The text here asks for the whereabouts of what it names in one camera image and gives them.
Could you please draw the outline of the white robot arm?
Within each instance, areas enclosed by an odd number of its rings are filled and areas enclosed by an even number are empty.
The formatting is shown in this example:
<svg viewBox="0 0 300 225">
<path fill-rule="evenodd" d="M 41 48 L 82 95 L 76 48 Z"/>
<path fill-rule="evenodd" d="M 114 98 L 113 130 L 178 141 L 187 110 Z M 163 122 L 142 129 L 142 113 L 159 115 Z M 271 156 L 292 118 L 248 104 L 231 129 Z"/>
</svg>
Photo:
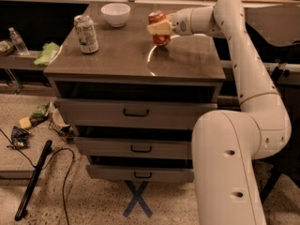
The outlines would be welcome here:
<svg viewBox="0 0 300 225">
<path fill-rule="evenodd" d="M 266 225 L 252 162 L 279 152 L 292 125 L 246 29 L 241 0 L 184 8 L 148 25 L 152 35 L 205 34 L 227 40 L 239 111 L 202 115 L 192 132 L 200 225 Z"/>
</svg>

